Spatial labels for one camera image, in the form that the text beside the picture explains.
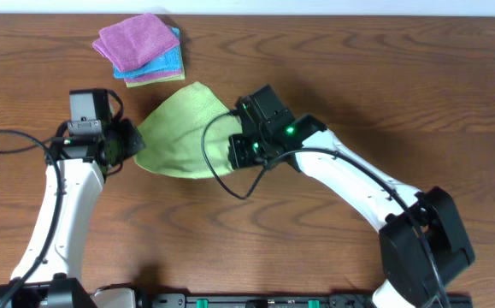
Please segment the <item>light green microfiber cloth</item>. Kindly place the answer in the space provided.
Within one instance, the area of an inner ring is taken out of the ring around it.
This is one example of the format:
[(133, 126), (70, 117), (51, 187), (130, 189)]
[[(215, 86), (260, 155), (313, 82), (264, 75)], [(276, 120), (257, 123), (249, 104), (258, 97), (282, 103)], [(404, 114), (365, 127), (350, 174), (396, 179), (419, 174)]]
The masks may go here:
[(233, 172), (228, 138), (242, 128), (205, 85), (195, 82), (166, 99), (138, 125), (146, 147), (135, 163), (153, 174), (205, 179)]

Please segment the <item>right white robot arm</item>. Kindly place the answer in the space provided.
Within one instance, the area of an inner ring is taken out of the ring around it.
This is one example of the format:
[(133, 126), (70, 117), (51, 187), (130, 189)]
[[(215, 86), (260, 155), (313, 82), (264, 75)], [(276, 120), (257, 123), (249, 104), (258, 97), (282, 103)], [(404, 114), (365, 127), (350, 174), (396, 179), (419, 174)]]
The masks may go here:
[(452, 307), (446, 286), (475, 260), (451, 195), (423, 192), (378, 170), (311, 115), (273, 124), (244, 120), (229, 138), (234, 169), (289, 163), (352, 206), (378, 233), (385, 282), (375, 307)]

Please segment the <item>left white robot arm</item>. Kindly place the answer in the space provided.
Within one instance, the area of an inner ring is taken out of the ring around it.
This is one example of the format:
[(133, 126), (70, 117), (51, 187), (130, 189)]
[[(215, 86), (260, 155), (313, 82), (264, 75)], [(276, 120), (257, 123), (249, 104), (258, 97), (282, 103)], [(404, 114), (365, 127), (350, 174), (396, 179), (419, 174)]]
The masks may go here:
[(69, 121), (30, 141), (44, 152), (44, 198), (23, 257), (0, 285), (0, 307), (140, 307), (135, 287), (89, 293), (81, 282), (93, 209), (111, 169), (144, 148), (138, 129), (128, 119)]

